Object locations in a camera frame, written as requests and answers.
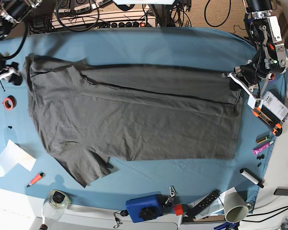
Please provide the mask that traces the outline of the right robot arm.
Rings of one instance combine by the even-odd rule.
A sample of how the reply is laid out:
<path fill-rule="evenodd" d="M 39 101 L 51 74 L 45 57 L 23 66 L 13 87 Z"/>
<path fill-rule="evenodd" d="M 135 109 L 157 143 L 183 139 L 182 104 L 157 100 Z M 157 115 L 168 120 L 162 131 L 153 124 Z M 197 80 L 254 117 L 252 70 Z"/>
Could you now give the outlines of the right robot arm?
<path fill-rule="evenodd" d="M 0 2 L 0 42 L 10 34 L 19 23 L 24 22 L 31 11 L 36 9 L 42 1 L 40 0 L 8 0 Z M 6 61 L 15 58 L 21 51 L 28 35 L 28 22 L 24 22 L 24 35 L 18 49 L 9 56 L 3 56 L 0 53 L 0 81 L 5 80 L 14 85 L 22 84 L 22 76 L 19 71 L 19 64 Z"/>

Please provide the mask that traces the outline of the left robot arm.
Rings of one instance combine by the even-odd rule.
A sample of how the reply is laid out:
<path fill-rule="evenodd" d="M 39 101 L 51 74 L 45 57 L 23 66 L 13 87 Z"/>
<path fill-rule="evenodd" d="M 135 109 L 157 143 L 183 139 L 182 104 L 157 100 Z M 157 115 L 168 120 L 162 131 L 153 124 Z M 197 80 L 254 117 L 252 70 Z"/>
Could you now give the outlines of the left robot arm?
<path fill-rule="evenodd" d="M 232 91 L 245 90 L 248 106 L 261 108 L 263 93 L 274 74 L 283 74 L 288 69 L 288 56 L 281 37 L 277 9 L 270 0 L 244 0 L 244 25 L 252 46 L 257 50 L 248 64 L 235 67 L 233 72 L 222 74 L 230 78 Z"/>

